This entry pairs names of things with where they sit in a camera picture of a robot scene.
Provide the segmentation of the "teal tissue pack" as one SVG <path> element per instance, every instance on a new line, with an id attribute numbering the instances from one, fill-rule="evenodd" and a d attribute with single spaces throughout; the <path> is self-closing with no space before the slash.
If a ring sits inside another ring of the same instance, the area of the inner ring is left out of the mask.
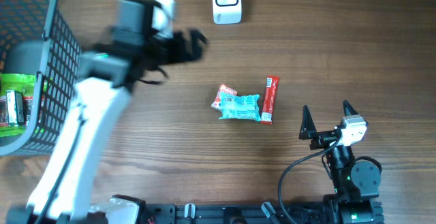
<path id="1" fill-rule="evenodd" d="M 219 120 L 239 119 L 256 122 L 261 121 L 258 105 L 260 96 L 258 94 L 238 96 L 220 92 L 219 98 L 221 108 L 221 117 Z"/>

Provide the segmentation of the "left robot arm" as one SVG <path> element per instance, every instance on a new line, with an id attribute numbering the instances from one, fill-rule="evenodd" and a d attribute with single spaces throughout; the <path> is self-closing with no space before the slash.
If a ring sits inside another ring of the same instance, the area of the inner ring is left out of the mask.
<path id="1" fill-rule="evenodd" d="M 8 210 L 8 223 L 145 223 L 142 199 L 115 195 L 92 204 L 99 160 L 146 71 L 197 61 L 206 38 L 173 29 L 175 0 L 119 0 L 111 41 L 80 55 L 75 95 L 45 172 L 24 206 Z"/>

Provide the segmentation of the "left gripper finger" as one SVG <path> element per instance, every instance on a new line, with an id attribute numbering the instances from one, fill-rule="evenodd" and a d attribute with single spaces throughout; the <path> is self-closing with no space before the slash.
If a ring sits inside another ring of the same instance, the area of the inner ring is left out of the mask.
<path id="1" fill-rule="evenodd" d="M 202 58 L 203 45 L 199 43 L 190 43 L 185 49 L 185 62 L 195 62 Z"/>
<path id="2" fill-rule="evenodd" d="M 198 29 L 189 29 L 190 43 L 192 46 L 198 44 L 208 44 L 207 38 Z"/>

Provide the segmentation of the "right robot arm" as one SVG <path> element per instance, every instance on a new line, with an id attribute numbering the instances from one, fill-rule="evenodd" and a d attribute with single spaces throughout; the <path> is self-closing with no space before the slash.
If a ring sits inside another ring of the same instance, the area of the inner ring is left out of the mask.
<path id="1" fill-rule="evenodd" d="M 332 180 L 335 193 L 325 195 L 328 223 L 383 223 L 379 197 L 382 165 L 368 156 L 355 157 L 352 145 L 364 139 L 367 121 L 343 102 L 344 117 L 330 131 L 318 131 L 308 106 L 302 109 L 299 138 L 310 140 L 310 149 L 322 149 L 322 163 Z"/>

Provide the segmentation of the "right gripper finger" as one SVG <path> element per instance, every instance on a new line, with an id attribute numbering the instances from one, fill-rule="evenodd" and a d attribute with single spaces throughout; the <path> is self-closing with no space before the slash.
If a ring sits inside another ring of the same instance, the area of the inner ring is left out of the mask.
<path id="1" fill-rule="evenodd" d="M 302 123 L 300 127 L 299 139 L 311 140 L 317 137 L 317 129 L 313 122 L 308 105 L 304 105 L 302 109 Z"/>
<path id="2" fill-rule="evenodd" d="M 343 101 L 343 111 L 345 116 L 358 115 L 358 112 L 352 107 L 348 100 Z"/>

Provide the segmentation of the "green snack bag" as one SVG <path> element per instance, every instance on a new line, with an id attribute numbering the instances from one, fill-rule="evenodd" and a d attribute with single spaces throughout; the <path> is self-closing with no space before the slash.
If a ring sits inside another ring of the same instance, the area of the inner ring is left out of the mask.
<path id="1" fill-rule="evenodd" d="M 31 119 L 33 90 L 36 76 L 26 74 L 1 74 L 1 137 L 22 135 Z M 22 93 L 24 125 L 9 125 L 7 115 L 6 91 L 14 90 Z"/>

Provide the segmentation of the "green white small box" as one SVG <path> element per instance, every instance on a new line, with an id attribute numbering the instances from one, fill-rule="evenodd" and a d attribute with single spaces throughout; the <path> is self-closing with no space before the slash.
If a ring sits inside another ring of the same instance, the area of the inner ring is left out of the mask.
<path id="1" fill-rule="evenodd" d="M 9 126 L 21 126 L 25 123 L 22 93 L 14 90 L 6 92 L 7 121 Z"/>

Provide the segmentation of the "red snack bar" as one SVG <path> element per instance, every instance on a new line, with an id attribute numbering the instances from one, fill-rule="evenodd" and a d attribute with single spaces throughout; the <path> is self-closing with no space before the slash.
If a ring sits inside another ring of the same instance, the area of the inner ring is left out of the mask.
<path id="1" fill-rule="evenodd" d="M 266 79 L 266 90 L 264 95 L 264 103 L 261 113 L 261 123 L 271 125 L 273 123 L 273 112 L 275 106 L 275 98 L 279 85 L 279 77 L 268 76 Z"/>

